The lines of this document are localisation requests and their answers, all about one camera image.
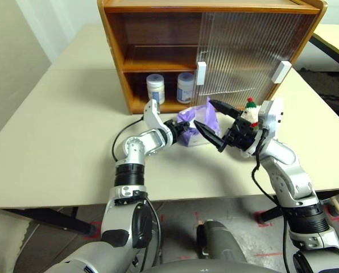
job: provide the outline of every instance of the table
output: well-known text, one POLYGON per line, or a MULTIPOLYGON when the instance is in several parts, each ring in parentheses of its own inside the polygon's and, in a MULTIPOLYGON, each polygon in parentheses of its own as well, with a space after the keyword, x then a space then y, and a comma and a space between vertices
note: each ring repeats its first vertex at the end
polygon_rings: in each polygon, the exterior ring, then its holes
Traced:
MULTIPOLYGON (((275 97, 285 100, 279 139, 295 149, 316 190, 339 189, 339 117, 293 69, 275 97)), ((106 203, 111 144, 139 117, 128 114, 102 27, 86 26, 0 132, 0 208, 106 203)), ((224 131, 230 118, 218 117, 224 131)), ((145 130, 140 123, 121 139, 145 130)), ((151 200, 259 195, 254 166, 235 148, 176 144, 146 159, 145 181, 151 200)), ((274 193, 263 168, 257 178, 274 193)))
POLYGON ((339 24, 319 24, 310 42, 339 63, 339 24))

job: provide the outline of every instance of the ribbed plastic door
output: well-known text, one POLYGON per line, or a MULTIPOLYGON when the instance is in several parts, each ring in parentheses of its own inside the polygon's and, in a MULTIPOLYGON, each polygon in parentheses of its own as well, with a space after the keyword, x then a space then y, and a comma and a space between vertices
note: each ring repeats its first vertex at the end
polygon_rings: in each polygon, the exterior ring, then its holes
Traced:
POLYGON ((261 104, 272 91, 279 63, 289 61, 315 15, 203 13, 197 61, 206 62, 204 85, 196 85, 193 105, 206 97, 237 107, 253 97, 261 104))

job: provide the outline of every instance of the cable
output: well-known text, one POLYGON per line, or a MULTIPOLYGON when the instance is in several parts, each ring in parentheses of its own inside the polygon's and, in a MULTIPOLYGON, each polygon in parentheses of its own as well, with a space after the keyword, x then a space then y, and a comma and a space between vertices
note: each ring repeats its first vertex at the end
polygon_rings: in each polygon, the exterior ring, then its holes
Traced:
POLYGON ((290 268, 288 267, 286 255, 286 240, 287 240, 287 219, 286 215, 283 213, 283 243, 282 243, 283 262, 284 267, 286 268, 286 272, 290 273, 290 268))
POLYGON ((149 204, 149 207, 151 208, 153 214, 154 214, 154 217, 156 218, 156 222, 157 222, 157 228, 158 228, 158 241, 157 241, 157 248, 156 248, 156 254, 154 256, 154 260, 153 260, 153 264, 152 264, 152 267, 154 267, 156 264, 157 264, 157 260, 158 260, 158 256, 159 256, 159 251, 160 251, 160 246, 162 245, 162 229, 160 227, 160 222, 159 222, 159 218, 158 218, 158 215, 157 215, 157 212, 155 211, 151 201, 149 201, 148 198, 146 198, 148 204, 149 204))
POLYGON ((136 123, 142 121, 143 118, 144 118, 144 116, 142 116, 139 120, 137 120, 137 121, 135 121, 135 122, 132 122, 131 124, 125 126, 125 127, 117 134, 117 136, 115 137, 114 142, 113 142, 113 145, 111 146, 111 154, 112 154, 112 156, 113 156, 115 162, 118 161, 118 159, 117 159, 117 157, 115 156, 114 149, 115 149, 115 144, 116 144, 116 142, 117 142, 119 136, 120 136, 126 129, 128 129, 130 126, 135 125, 136 123))
MULTIPOLYGON (((259 153, 261 151, 261 146, 264 140, 266 139, 267 133, 268 131, 266 129, 263 129, 261 138, 255 148, 255 160, 257 161, 257 164, 251 172, 251 178, 253 179, 253 182, 255 183, 255 185, 257 185, 257 187, 261 190, 261 192, 265 196, 267 196, 268 199, 270 199, 279 209, 282 210, 279 203, 274 198, 272 198, 268 193, 266 193, 264 189, 258 184, 257 180, 255 179, 255 172, 259 170, 259 167, 261 166, 261 161, 259 159, 259 153)), ((286 255, 286 239, 287 239, 287 219, 286 219, 286 215, 283 213, 283 241, 282 241, 283 262, 284 262, 284 267, 286 268, 286 272, 290 273, 290 268, 288 267, 287 255, 286 255)))
POLYGON ((255 172, 257 170, 259 170, 259 167, 261 166, 261 161, 259 160, 259 152, 261 150, 261 146, 263 144, 263 141, 266 139, 266 134, 268 133, 268 131, 266 129, 263 129, 262 131, 262 135, 261 138, 255 148, 255 160, 257 161, 256 166, 254 167, 254 169, 251 172, 251 178, 253 179, 253 182, 255 183, 255 185, 257 185, 257 187, 261 190, 261 192, 268 197, 269 200, 271 200, 274 204, 276 204, 276 206, 279 206, 278 202, 276 202, 274 200, 274 198, 272 198, 268 193, 266 193, 264 191, 264 189, 261 187, 261 185, 258 184, 257 180, 255 179, 255 172))
POLYGON ((144 265, 146 264, 147 254, 148 254, 148 246, 146 247, 146 250, 144 251, 143 262, 142 262, 142 266, 140 267, 140 272, 143 272, 144 270, 144 265))

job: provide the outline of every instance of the metal table leg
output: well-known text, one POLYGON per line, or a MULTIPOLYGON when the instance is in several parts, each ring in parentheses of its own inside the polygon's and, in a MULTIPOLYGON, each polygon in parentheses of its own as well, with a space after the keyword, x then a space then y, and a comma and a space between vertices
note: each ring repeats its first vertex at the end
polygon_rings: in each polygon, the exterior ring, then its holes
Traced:
MULTIPOLYGON (((319 200, 328 199, 338 194, 339 194, 339 189, 335 191, 316 192, 316 195, 319 198, 319 200)), ((282 211, 276 206, 272 209, 269 209, 257 215, 257 221, 260 224, 262 224, 264 222, 271 221, 280 216, 282 216, 282 211)))
POLYGON ((312 43, 314 46, 317 46, 320 50, 324 51, 327 55, 339 63, 339 53, 328 47, 325 43, 313 36, 310 38, 310 43, 312 43))
MULTIPOLYGON (((77 233, 93 236, 96 234, 96 227, 84 221, 78 220, 75 217, 57 212, 53 209, 4 209, 7 212, 12 212, 21 216, 32 218, 46 225, 60 227, 65 230, 75 231, 77 233)), ((76 216, 77 209, 74 208, 73 214, 76 216)))

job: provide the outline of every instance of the black cable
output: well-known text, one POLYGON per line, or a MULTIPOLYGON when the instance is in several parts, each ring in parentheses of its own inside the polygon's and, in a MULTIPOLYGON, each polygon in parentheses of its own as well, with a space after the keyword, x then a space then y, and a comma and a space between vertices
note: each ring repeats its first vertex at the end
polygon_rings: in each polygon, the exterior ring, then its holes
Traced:
POLYGON ((276 202, 276 200, 274 200, 274 198, 272 198, 268 193, 266 193, 264 191, 264 189, 261 187, 261 185, 258 184, 257 180, 255 179, 255 172, 257 170, 259 170, 259 167, 261 166, 261 161, 259 160, 259 152, 261 150, 261 146, 263 144, 263 141, 266 139, 266 134, 268 133, 268 131, 266 129, 263 129, 261 138, 255 148, 255 160, 257 161, 256 166, 254 167, 254 169, 251 172, 251 178, 253 179, 253 182, 255 185, 257 185, 257 187, 261 190, 261 192, 267 196, 269 198, 269 200, 271 200, 274 204, 276 204, 276 206, 279 206, 279 204, 276 202))
POLYGON ((116 144, 116 142, 117 142, 119 136, 120 136, 126 129, 128 129, 130 126, 132 126, 132 125, 134 125, 134 124, 136 124, 136 123, 138 123, 138 122, 140 122, 140 121, 142 121, 142 120, 143 120, 143 117, 141 117, 139 120, 137 120, 137 121, 135 121, 135 122, 132 122, 131 124, 125 126, 125 127, 117 134, 117 136, 115 137, 114 142, 113 142, 113 145, 111 146, 111 154, 112 154, 112 156, 113 156, 113 158, 114 158, 115 161, 118 161, 117 157, 115 156, 114 149, 115 149, 115 144, 116 144))
POLYGON ((152 212, 154 214, 154 217, 156 218, 157 228, 158 228, 158 241, 157 241, 156 253, 155 253, 153 264, 152 264, 152 267, 153 267, 153 266, 155 266, 157 264, 157 260, 158 260, 158 256, 159 256, 159 251, 160 251, 160 246, 162 245, 162 229, 160 227, 160 222, 159 222, 159 218, 158 218, 156 210, 154 209, 151 201, 149 201, 148 198, 146 198, 146 200, 147 200, 147 202, 149 204, 149 207, 151 208, 151 210, 152 210, 152 212))
POLYGON ((148 254, 148 246, 146 247, 146 250, 144 251, 143 262, 142 262, 142 266, 140 267, 140 272, 143 272, 144 270, 144 265, 146 264, 147 254, 148 254))
MULTIPOLYGON (((259 159, 259 153, 261 151, 262 144, 264 140, 266 139, 267 133, 268 131, 266 129, 263 129, 261 138, 255 148, 255 160, 257 161, 257 164, 251 172, 251 178, 253 179, 253 182, 255 183, 255 185, 257 185, 257 187, 261 190, 261 192, 265 196, 267 196, 268 199, 270 199, 274 204, 276 204, 276 206, 279 209, 282 210, 279 203, 274 198, 272 198, 268 193, 266 193, 264 189, 258 184, 257 180, 255 179, 255 172, 259 170, 259 167, 261 166, 261 161, 259 159)), ((283 262, 284 262, 284 267, 286 268, 286 272, 290 273, 290 269, 288 268, 288 263, 287 263, 287 255, 286 255, 286 239, 287 239, 287 219, 286 219, 286 215, 283 213, 283 242, 282 242, 283 262)))
POLYGON ((286 219, 286 215, 283 213, 283 243, 282 243, 283 262, 284 262, 284 267, 286 268, 286 272, 290 273, 290 269, 288 268, 288 263, 287 263, 287 255, 286 255, 286 240, 287 240, 287 219, 286 219))
POLYGON ((319 96, 325 100, 328 101, 338 101, 339 102, 339 96, 335 96, 332 94, 319 94, 319 96))

